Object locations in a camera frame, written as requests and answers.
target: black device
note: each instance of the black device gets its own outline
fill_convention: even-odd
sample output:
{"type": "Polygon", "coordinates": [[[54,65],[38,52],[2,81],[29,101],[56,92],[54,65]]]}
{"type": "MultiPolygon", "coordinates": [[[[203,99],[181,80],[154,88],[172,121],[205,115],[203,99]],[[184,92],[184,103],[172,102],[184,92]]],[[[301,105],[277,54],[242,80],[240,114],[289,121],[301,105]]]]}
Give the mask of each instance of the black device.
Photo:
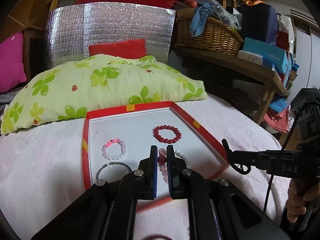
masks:
{"type": "MultiPolygon", "coordinates": [[[[231,151],[225,139],[222,144],[227,152],[230,165],[240,174],[248,174],[251,166],[265,170],[271,174],[267,191],[264,212],[267,207],[268,195],[273,176],[295,179],[299,195],[306,193],[313,185],[320,181],[320,92],[317,89],[301,89],[291,103],[295,113],[295,121],[281,150],[267,150],[260,152],[231,151]],[[301,141],[296,151],[284,150],[294,128],[301,134],[301,141]]],[[[307,212],[298,217],[290,225],[292,234],[306,229],[309,218],[314,211],[316,200],[306,203],[307,212]]]]}
{"type": "MultiPolygon", "coordinates": [[[[99,179],[32,239],[132,239],[138,199],[156,197],[157,147],[122,180],[99,179]]],[[[191,240],[289,240],[227,179],[204,179],[167,146],[172,199],[187,199],[191,240]]]]}

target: tray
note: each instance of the tray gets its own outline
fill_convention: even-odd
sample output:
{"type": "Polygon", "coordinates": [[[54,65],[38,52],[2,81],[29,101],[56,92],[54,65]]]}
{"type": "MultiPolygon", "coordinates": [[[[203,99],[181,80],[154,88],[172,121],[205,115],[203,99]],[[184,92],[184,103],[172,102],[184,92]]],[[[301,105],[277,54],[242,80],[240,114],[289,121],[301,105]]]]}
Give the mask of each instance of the tray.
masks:
{"type": "MultiPolygon", "coordinates": [[[[102,146],[111,139],[120,138],[126,145],[126,155],[119,161],[134,171],[139,161],[149,157],[151,145],[166,149],[153,137],[156,126],[171,125],[181,132],[181,139],[173,144],[186,156],[187,167],[204,178],[213,179],[228,166],[223,146],[196,120],[171,101],[119,106],[87,113],[83,135],[83,176],[88,189],[96,180],[97,171],[108,164],[102,155],[102,146]]],[[[159,132],[164,138],[173,138],[169,130],[159,132]]],[[[119,155],[120,145],[108,148],[108,154],[119,155]]],[[[108,165],[101,170],[99,179],[113,182],[121,179],[127,169],[121,165],[108,165]]],[[[138,201],[138,210],[169,201],[168,184],[158,168],[157,198],[154,201],[138,201]]]]}

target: orange strap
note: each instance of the orange strap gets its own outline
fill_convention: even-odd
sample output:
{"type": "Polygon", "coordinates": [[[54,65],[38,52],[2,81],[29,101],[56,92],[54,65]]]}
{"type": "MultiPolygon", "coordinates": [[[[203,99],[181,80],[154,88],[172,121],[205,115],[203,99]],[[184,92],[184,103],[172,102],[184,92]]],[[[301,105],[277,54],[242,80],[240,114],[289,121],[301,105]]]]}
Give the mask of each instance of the orange strap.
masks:
{"type": "Polygon", "coordinates": [[[246,1],[245,3],[246,3],[247,6],[253,6],[253,5],[257,5],[259,3],[265,3],[265,2],[261,1],[261,0],[257,0],[255,2],[252,2],[251,0],[249,0],[249,1],[246,1]]]}

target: finger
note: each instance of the finger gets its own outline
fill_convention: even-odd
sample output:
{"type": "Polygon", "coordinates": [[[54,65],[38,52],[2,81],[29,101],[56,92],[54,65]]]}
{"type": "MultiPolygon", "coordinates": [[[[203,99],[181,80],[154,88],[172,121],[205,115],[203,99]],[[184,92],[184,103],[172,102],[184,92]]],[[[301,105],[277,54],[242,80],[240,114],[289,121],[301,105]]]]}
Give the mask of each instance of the finger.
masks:
{"type": "Polygon", "coordinates": [[[290,205],[294,207],[303,207],[306,204],[306,202],[303,201],[302,196],[296,195],[290,190],[288,190],[288,201],[290,205]]]}
{"type": "Polygon", "coordinates": [[[311,201],[320,196],[320,183],[311,187],[303,196],[304,201],[311,201]]]}
{"type": "Polygon", "coordinates": [[[296,194],[297,193],[297,187],[296,187],[296,183],[293,179],[290,180],[290,183],[289,183],[289,190],[296,194]]]}
{"type": "Polygon", "coordinates": [[[297,216],[291,215],[289,212],[287,212],[287,218],[291,223],[294,223],[295,221],[297,221],[297,216]]]}
{"type": "Polygon", "coordinates": [[[294,207],[292,206],[289,201],[287,200],[285,206],[288,209],[288,212],[294,216],[304,215],[306,213],[306,207],[294,207]]]}

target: screw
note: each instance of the screw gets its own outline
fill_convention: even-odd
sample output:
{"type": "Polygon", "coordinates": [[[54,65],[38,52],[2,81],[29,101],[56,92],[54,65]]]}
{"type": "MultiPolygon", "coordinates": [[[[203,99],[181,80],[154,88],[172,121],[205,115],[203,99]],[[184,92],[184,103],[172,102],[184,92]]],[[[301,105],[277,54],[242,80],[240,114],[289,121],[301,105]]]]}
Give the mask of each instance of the screw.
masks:
{"type": "Polygon", "coordinates": [[[230,181],[229,180],[227,180],[227,179],[220,179],[220,184],[222,185],[222,186],[229,186],[229,184],[230,184],[230,181]]]}
{"type": "Polygon", "coordinates": [[[144,173],[143,170],[135,170],[135,171],[133,172],[133,174],[136,175],[136,176],[142,176],[143,173],[144,173]]]}
{"type": "Polygon", "coordinates": [[[106,183],[106,181],[104,179],[98,179],[96,180],[96,185],[97,186],[103,186],[106,183]]]}
{"type": "Polygon", "coordinates": [[[192,173],[192,171],[189,170],[189,169],[184,169],[184,170],[182,171],[182,174],[183,174],[183,175],[186,175],[186,176],[191,175],[191,173],[192,173]]]}

